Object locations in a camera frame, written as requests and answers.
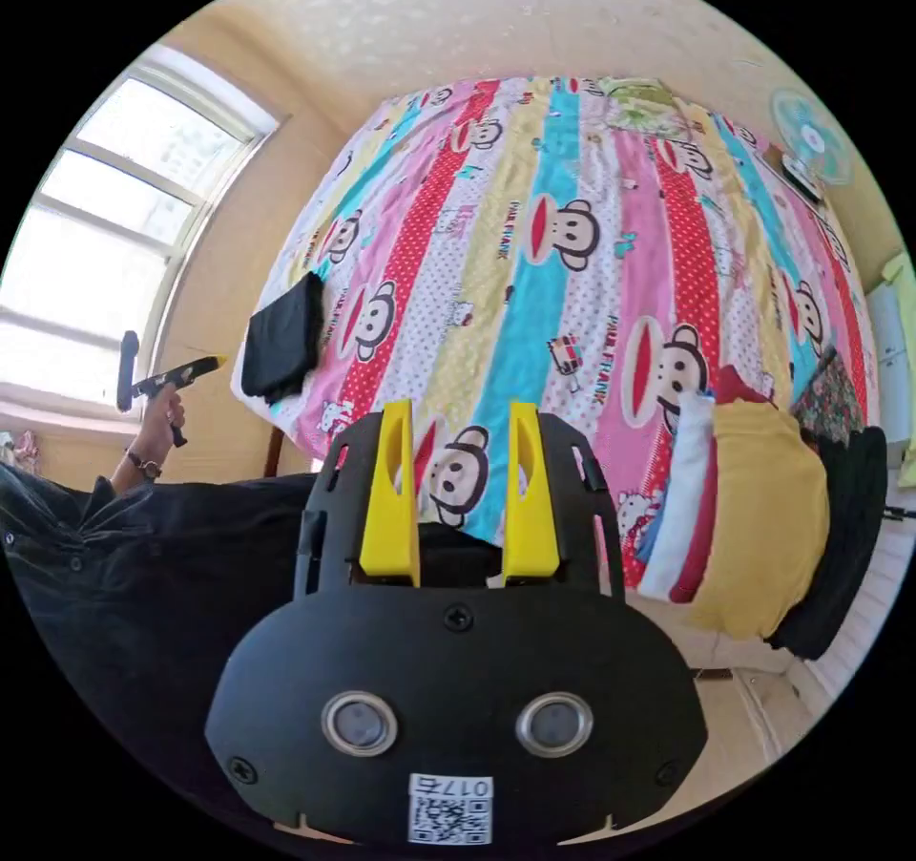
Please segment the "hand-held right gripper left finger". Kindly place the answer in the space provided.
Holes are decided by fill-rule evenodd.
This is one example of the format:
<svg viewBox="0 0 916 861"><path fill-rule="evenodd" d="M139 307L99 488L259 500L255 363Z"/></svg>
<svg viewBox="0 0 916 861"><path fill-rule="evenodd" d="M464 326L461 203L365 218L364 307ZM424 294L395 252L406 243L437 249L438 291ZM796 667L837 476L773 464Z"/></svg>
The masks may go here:
<svg viewBox="0 0 916 861"><path fill-rule="evenodd" d="M359 565L371 581L421 585L415 489L412 402L401 399L380 413Z"/></svg>

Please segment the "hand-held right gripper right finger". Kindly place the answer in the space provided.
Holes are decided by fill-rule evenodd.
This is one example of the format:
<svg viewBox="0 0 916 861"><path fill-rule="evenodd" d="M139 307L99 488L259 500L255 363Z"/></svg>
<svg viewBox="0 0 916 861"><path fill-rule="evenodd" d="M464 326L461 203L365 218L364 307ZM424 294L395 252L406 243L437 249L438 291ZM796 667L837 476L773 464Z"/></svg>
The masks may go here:
<svg viewBox="0 0 916 861"><path fill-rule="evenodd" d="M539 413L512 401L502 580L505 585L548 581L559 569L547 460Z"/></svg>

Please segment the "person's left hand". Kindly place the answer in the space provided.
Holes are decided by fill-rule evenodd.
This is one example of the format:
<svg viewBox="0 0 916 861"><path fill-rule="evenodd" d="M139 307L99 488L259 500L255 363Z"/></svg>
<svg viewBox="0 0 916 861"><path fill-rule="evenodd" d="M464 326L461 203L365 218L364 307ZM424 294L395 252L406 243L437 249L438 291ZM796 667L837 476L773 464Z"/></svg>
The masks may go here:
<svg viewBox="0 0 916 861"><path fill-rule="evenodd" d="M136 451L144 458L163 461L175 445L174 430L184 425L184 407L176 386L164 384L149 399L135 440Z"/></svg>

